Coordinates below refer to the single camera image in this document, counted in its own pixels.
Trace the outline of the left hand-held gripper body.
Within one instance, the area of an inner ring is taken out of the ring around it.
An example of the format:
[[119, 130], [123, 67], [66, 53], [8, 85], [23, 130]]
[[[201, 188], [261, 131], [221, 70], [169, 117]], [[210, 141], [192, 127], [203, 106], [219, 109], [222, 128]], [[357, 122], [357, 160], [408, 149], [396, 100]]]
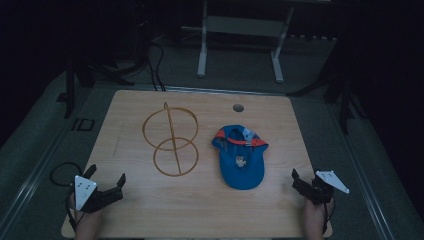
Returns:
[[75, 209], [94, 213], [114, 202], [112, 195], [97, 190], [97, 183], [82, 176], [74, 178]]

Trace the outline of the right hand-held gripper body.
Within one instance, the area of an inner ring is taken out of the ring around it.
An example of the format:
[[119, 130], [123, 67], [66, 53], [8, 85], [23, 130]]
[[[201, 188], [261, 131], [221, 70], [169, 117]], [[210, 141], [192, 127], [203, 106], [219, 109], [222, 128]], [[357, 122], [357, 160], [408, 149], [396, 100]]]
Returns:
[[333, 198], [334, 191], [339, 190], [345, 194], [350, 193], [350, 189], [340, 180], [334, 171], [319, 171], [315, 172], [322, 181], [321, 186], [311, 186], [311, 191], [308, 195], [303, 195], [311, 200], [314, 205], [329, 203]]

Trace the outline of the person's left hand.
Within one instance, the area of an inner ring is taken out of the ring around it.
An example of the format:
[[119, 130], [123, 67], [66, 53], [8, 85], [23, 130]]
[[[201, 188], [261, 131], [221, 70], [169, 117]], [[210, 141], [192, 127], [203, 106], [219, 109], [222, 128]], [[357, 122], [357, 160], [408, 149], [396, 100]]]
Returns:
[[98, 240], [98, 232], [102, 224], [103, 210], [84, 213], [75, 209], [74, 195], [69, 197], [70, 208], [75, 219], [74, 240]]

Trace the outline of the person's right hand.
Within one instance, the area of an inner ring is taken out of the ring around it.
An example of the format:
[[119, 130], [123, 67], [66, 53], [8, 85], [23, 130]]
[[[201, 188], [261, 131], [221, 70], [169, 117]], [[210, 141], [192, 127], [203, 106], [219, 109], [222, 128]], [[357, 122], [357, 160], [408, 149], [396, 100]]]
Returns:
[[324, 240], [324, 225], [333, 213], [334, 200], [327, 204], [314, 205], [307, 198], [303, 207], [303, 232], [307, 240]]

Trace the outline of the blue cap with orange trim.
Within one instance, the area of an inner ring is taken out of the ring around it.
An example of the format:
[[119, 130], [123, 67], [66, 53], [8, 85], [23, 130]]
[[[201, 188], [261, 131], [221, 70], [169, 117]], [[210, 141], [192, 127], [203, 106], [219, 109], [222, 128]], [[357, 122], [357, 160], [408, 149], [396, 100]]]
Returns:
[[242, 125], [222, 127], [211, 144], [219, 152], [221, 175], [236, 190], [256, 188], [265, 175], [264, 152], [269, 144]]

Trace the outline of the black tripod stand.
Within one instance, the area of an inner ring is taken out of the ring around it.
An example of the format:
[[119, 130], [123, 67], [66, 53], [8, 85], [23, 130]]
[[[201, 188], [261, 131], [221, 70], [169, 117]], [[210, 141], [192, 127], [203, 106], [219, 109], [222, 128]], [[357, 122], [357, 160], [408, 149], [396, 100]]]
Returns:
[[57, 102], [66, 104], [64, 118], [68, 119], [75, 108], [75, 78], [79, 79], [83, 87], [93, 87], [95, 80], [92, 71], [97, 71], [120, 85], [133, 85], [133, 82], [125, 80], [123, 76], [139, 68], [140, 66], [135, 64], [120, 70], [110, 70], [85, 56], [69, 58], [65, 68], [65, 91], [60, 93], [57, 98]]
[[337, 100], [341, 101], [338, 123], [342, 132], [348, 135], [348, 120], [354, 118], [350, 107], [353, 107], [360, 117], [367, 118], [353, 100], [352, 81], [353, 77], [345, 70], [336, 67], [334, 64], [325, 64], [312, 84], [300, 90], [289, 92], [287, 96], [300, 97], [327, 85], [328, 88], [323, 95], [323, 100], [328, 104], [335, 104]]

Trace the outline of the black rectangular floor bracket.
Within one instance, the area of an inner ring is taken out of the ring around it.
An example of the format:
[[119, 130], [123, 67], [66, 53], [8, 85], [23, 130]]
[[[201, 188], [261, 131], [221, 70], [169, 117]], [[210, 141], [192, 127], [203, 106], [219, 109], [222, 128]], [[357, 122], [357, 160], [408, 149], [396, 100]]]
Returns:
[[94, 119], [77, 118], [71, 130], [72, 131], [92, 131], [95, 125]]

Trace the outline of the white metal desk frame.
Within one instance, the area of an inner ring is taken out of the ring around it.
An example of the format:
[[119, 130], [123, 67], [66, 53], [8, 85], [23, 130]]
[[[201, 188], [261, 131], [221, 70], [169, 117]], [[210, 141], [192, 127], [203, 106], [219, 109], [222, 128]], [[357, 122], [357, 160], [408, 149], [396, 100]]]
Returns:
[[208, 13], [208, 0], [202, 1], [202, 25], [201, 47], [197, 65], [197, 76], [203, 78], [206, 76], [207, 67], [207, 35], [209, 33], [225, 33], [236, 35], [249, 35], [259, 37], [275, 37], [277, 39], [276, 47], [270, 52], [271, 63], [273, 67], [276, 83], [283, 83], [283, 69], [280, 63], [280, 54], [287, 37], [291, 19], [294, 14], [294, 7], [289, 7], [284, 14], [282, 21], [249, 19], [210, 15]]

